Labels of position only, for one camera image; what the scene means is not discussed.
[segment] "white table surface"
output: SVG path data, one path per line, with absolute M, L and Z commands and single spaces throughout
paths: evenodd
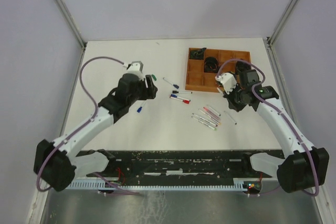
M 261 38 L 232 39 L 165 39 L 90 41 L 83 62 L 96 56 L 111 56 L 122 61 L 141 60 L 144 74 L 154 74 L 159 89 L 154 100 L 149 100 L 141 113 L 137 101 L 127 115 L 115 125 L 97 135 L 84 150 L 246 150 L 280 148 L 273 133 L 251 107 L 237 113 L 228 109 L 226 99 L 219 93 L 193 92 L 184 94 L 189 105 L 169 98 L 173 87 L 162 80 L 167 77 L 184 89 L 187 52 L 189 47 L 207 47 L 250 51 L 251 61 L 266 74 L 266 85 L 276 83 Z M 96 60 L 87 65 L 83 81 L 99 102 L 116 87 L 125 68 L 110 60 Z M 234 125 L 222 115 L 217 131 L 208 129 L 192 113 L 210 104 L 218 111 L 227 110 L 237 121 Z M 93 111 L 93 104 L 77 82 L 65 132 L 73 129 Z

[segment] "metal floor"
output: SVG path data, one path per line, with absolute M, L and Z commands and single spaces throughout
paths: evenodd
M 276 183 L 264 182 L 265 191 Z M 228 191 L 144 191 L 137 196 L 106 196 L 90 190 L 51 191 L 41 223 L 53 224 L 217 224 L 322 223 L 315 200 L 281 189 L 248 198 Z

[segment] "pen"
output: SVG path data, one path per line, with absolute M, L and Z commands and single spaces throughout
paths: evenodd
M 175 99 L 175 100 L 178 100 L 178 101 L 183 102 L 185 104 L 189 104 L 190 103 L 190 101 L 188 101 L 188 100 L 182 100 L 182 99 L 175 98 L 175 97 L 170 97 L 170 99 Z
M 232 117 L 229 113 L 227 113 L 225 110 L 224 110 L 224 113 L 227 115 L 228 118 L 231 119 L 231 121 L 232 121 L 235 125 L 237 124 L 236 120 L 234 120 L 233 117 Z
M 195 119 L 195 120 L 198 120 L 200 123 L 202 123 L 203 125 L 209 127 L 210 129 L 212 129 L 212 130 L 214 130 L 214 131 L 217 130 L 216 128 L 214 128 L 214 127 L 212 127 L 212 126 L 206 124 L 205 122 L 202 122 L 201 120 L 199 120 L 199 119 L 197 119 L 197 118 L 195 118 L 195 117 L 193 117 L 193 116 L 192 116 L 191 118 L 193 118 L 193 119 Z
M 190 99 L 183 98 L 183 97 L 178 97 L 176 94 L 171 94 L 170 96 L 171 96 L 171 97 L 175 97 L 175 98 L 179 98 L 179 99 L 181 99 L 181 100 L 190 101 Z
M 213 112 L 215 112 L 217 115 L 219 115 L 220 116 L 220 113 L 217 111 L 217 110 L 215 110 L 213 107 L 211 107 L 209 104 L 207 104 L 207 106 L 213 111 Z
M 163 80 L 168 82 L 170 85 L 174 86 L 174 88 L 179 89 L 180 87 L 174 83 L 172 83 L 170 80 L 167 80 L 166 78 L 163 77 Z
M 218 125 L 221 125 L 221 123 L 219 121 L 217 121 L 216 119 L 213 119 L 210 115 L 208 115 L 207 113 L 205 113 L 203 110 L 201 110 L 201 109 L 198 109 L 198 110 L 201 111 L 203 114 L 205 114 L 208 118 L 210 118 L 212 121 L 214 121 Z
M 219 93 L 221 93 L 221 95 L 224 95 L 224 93 L 222 92 L 220 88 L 217 87 L 217 90 L 219 91 Z
M 177 90 L 173 90 L 172 94 L 192 94 L 193 92 L 191 91 L 177 91 Z
M 141 106 L 138 108 L 137 112 L 140 113 L 142 110 L 142 107 L 145 106 L 147 100 L 144 100 L 143 103 L 141 103 Z
M 196 115 L 196 114 L 194 114 L 194 113 L 192 113 L 194 116 L 196 116 L 196 117 L 198 117 L 198 118 L 200 118 L 200 119 L 202 119 L 204 122 L 207 122 L 208 124 L 211 124 L 212 126 L 215 126 L 215 127 L 217 127 L 218 126 L 218 124 L 215 124 L 215 123 L 213 123 L 213 122 L 211 122 L 211 121 L 209 121 L 208 119 L 205 119 L 204 117 L 202 117 L 202 116 L 199 116 L 199 115 Z
M 216 119 L 216 120 L 220 120 L 220 118 L 218 117 L 218 116 L 216 116 L 213 112 L 211 112 L 211 110 L 209 110 L 208 108 L 206 108 L 206 107 L 203 107 L 204 108 L 204 110 L 212 117 L 212 118 L 214 118 L 214 119 Z

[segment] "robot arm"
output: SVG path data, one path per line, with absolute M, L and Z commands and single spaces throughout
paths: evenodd
M 246 105 L 252 106 L 274 133 L 285 156 L 285 159 L 281 159 L 266 153 L 254 154 L 250 157 L 251 167 L 277 177 L 281 187 L 288 193 L 313 187 L 315 185 L 314 176 L 305 145 L 311 154 L 318 183 L 323 185 L 329 162 L 328 152 L 324 148 L 314 147 L 300 132 L 285 111 L 274 88 L 261 86 L 256 70 L 251 70 L 250 66 L 246 65 L 245 69 L 238 74 L 239 84 L 235 76 L 229 72 L 216 77 L 218 84 L 224 88 L 223 97 L 227 99 L 229 108 L 239 112 Z M 255 86 L 255 93 L 262 100 L 267 100 L 266 103 L 257 99 L 251 90 L 252 86 Z M 298 133 L 300 139 L 296 137 L 289 125 Z
M 139 61 L 128 66 L 127 73 L 113 89 L 98 103 L 97 114 L 88 117 L 69 133 L 52 142 L 41 141 L 37 145 L 34 172 L 38 174 L 46 157 L 62 142 L 65 142 L 50 158 L 41 178 L 56 191 L 64 190 L 73 179 L 93 173 L 102 172 L 115 157 L 105 150 L 85 156 L 77 154 L 101 131 L 115 124 L 128 113 L 130 106 L 137 100 L 154 99 L 157 88 L 150 75 L 142 75 L 143 64 Z

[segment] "wooden tray compartment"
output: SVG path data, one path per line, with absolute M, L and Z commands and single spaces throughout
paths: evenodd
M 204 72 L 204 60 L 207 57 L 214 57 L 218 60 L 221 66 L 225 61 L 229 59 L 243 59 L 251 62 L 250 52 L 247 51 L 232 51 L 232 50 L 218 50 L 218 49 L 206 49 L 204 52 L 203 60 L 190 59 L 190 51 L 199 48 L 189 48 L 188 51 L 188 64 L 187 75 L 185 80 L 185 89 L 194 91 L 205 92 L 218 92 L 217 83 L 215 81 L 215 73 Z M 222 72 L 232 71 L 235 72 L 236 62 L 228 63 Z

